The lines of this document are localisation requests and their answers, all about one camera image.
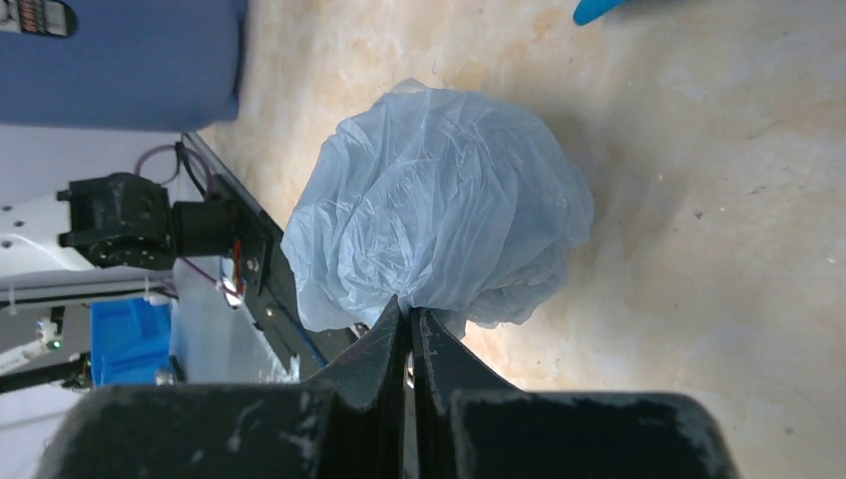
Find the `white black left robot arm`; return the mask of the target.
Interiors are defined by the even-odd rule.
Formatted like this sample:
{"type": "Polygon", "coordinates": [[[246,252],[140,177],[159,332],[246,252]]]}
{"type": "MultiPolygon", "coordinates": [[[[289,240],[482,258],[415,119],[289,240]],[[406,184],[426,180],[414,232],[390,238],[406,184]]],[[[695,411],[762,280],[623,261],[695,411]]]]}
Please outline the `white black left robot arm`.
{"type": "Polygon", "coordinates": [[[180,258],[225,255],[237,211],[222,178],[200,201],[130,173],[75,181],[53,195],[1,208],[1,277],[118,266],[171,269],[180,258]]]}

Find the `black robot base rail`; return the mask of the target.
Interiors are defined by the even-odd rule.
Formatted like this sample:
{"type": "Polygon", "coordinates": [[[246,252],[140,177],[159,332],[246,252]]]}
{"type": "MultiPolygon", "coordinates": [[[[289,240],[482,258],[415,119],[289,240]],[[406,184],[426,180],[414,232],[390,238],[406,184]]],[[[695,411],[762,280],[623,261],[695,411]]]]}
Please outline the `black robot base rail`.
{"type": "Polygon", "coordinates": [[[280,244],[282,228],[222,163],[197,133],[185,133],[186,148],[207,161],[216,197],[235,210],[234,242],[229,258],[238,267],[247,316],[265,340],[270,356],[306,379],[358,340],[353,328],[313,332],[298,315],[293,274],[280,244]]]}

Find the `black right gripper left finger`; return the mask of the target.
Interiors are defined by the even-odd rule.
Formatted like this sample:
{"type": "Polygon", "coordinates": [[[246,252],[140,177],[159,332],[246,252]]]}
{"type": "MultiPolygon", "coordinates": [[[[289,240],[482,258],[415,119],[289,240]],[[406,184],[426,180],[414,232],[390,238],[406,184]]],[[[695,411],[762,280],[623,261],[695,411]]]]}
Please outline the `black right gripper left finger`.
{"type": "Polygon", "coordinates": [[[403,476],[407,322],[393,296],[372,328],[305,382],[327,390],[315,478],[403,476]]]}

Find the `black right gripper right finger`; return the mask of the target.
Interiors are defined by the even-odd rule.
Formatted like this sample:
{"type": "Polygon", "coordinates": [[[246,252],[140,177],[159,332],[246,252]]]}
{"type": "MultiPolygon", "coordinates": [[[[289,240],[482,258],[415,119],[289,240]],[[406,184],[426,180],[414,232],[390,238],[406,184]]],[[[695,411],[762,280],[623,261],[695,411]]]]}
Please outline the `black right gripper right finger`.
{"type": "Polygon", "coordinates": [[[420,476],[472,478],[460,469],[473,442],[457,400],[469,393],[511,392],[517,387],[468,349],[434,310],[412,310],[410,325],[420,476]]]}

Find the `light blue plastic trash bag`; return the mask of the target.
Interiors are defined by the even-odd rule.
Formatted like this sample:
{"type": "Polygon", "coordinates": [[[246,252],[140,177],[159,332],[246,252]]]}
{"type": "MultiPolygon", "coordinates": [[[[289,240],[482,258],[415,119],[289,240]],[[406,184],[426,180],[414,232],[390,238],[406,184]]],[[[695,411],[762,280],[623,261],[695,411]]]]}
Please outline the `light blue plastic trash bag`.
{"type": "Polygon", "coordinates": [[[280,247],[309,330],[373,324],[397,299],[462,333],[521,323],[561,290],[594,215],[536,114],[407,80],[322,144],[280,247]]]}

